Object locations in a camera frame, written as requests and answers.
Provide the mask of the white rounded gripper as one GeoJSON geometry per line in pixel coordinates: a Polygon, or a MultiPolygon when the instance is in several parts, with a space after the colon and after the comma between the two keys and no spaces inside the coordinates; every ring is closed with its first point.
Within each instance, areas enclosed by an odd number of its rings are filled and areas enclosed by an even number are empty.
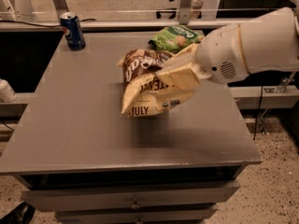
{"type": "Polygon", "coordinates": [[[192,43],[175,54],[156,73],[164,84],[180,89],[195,88],[204,79],[231,83],[248,75],[239,24],[212,31],[199,45],[192,43]]]}

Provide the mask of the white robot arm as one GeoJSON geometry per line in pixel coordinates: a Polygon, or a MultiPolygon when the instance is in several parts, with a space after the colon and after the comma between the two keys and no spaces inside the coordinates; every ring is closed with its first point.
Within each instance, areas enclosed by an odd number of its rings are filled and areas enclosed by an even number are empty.
{"type": "Polygon", "coordinates": [[[203,79],[227,84],[264,71],[296,72],[298,57],[298,17],[284,7],[210,32],[169,59],[155,76],[182,89],[203,79]]]}

